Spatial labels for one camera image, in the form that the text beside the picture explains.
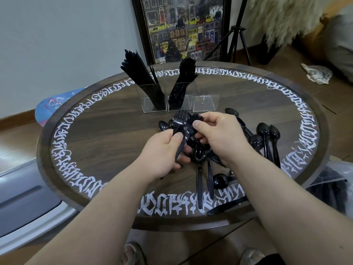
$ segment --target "left hand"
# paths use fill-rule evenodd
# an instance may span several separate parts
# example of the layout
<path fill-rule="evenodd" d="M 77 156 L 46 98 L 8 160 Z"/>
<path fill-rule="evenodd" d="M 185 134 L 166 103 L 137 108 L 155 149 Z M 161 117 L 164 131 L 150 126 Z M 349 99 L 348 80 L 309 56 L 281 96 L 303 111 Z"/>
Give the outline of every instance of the left hand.
<path fill-rule="evenodd" d="M 173 136 L 173 129 L 154 134 L 146 143 L 135 164 L 139 165 L 151 181 L 164 177 L 172 169 L 180 169 L 182 163 L 189 163 L 189 157 L 179 154 L 177 162 L 175 155 L 183 140 L 182 133 Z M 191 147 L 185 145 L 184 152 L 190 153 Z"/>

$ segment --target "red door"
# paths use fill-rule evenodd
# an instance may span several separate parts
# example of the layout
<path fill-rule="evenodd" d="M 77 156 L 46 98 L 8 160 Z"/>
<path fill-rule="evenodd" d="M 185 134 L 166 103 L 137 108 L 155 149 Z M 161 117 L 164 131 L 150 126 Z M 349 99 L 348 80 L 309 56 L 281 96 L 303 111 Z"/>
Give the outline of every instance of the red door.
<path fill-rule="evenodd" d="M 163 7 L 159 8 L 159 16 L 161 17 L 161 23 L 165 22 L 165 18 L 164 18 L 164 9 Z"/>

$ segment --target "round wooden table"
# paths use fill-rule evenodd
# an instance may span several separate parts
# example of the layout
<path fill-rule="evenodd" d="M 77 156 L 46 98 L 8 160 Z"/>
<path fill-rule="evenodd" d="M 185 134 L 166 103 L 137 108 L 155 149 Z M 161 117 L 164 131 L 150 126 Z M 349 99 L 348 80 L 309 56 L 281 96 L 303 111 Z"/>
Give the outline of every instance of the round wooden table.
<path fill-rule="evenodd" d="M 302 88 L 271 72 L 225 62 L 197 62 L 200 76 L 224 83 L 217 111 L 231 107 L 247 127 L 256 132 L 259 122 L 281 132 L 278 151 L 282 169 L 303 187 L 315 179 L 328 160 L 329 129 L 320 105 Z M 207 67 L 218 66 L 221 75 Z M 179 63 L 156 65 L 176 81 Z M 134 82 L 120 73 L 79 92 L 48 120 L 37 146 L 39 171 L 48 185 L 69 205 L 82 210 L 116 174 L 141 152 L 147 140 L 159 132 L 158 121 L 174 112 L 143 113 Z M 225 169 L 212 163 L 213 174 Z M 215 190 L 211 200 L 204 171 L 203 208 L 196 204 L 196 164 L 152 183 L 141 199 L 133 227 L 145 230 L 197 230 L 219 227 L 256 215 L 249 202 L 226 213 L 207 216 L 220 204 L 240 198 L 244 191 L 234 181 Z"/>

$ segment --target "crumpled paper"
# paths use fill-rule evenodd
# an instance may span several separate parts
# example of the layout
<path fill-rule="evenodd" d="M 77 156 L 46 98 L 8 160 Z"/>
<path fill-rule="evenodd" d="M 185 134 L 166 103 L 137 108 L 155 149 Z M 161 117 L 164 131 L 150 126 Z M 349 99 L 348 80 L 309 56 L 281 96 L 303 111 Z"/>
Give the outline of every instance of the crumpled paper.
<path fill-rule="evenodd" d="M 332 77 L 332 71 L 324 66 L 307 66 L 301 64 L 303 69 L 307 72 L 307 78 L 317 84 L 328 84 Z"/>

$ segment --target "framed painting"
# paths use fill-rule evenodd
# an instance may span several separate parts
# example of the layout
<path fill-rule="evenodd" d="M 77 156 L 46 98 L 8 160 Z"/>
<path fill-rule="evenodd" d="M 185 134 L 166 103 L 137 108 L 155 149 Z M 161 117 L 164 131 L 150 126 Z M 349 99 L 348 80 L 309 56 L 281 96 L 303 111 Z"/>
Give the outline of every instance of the framed painting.
<path fill-rule="evenodd" d="M 202 60 L 229 31 L 232 0 L 132 0 L 147 64 Z M 225 61 L 227 40 L 208 60 Z"/>

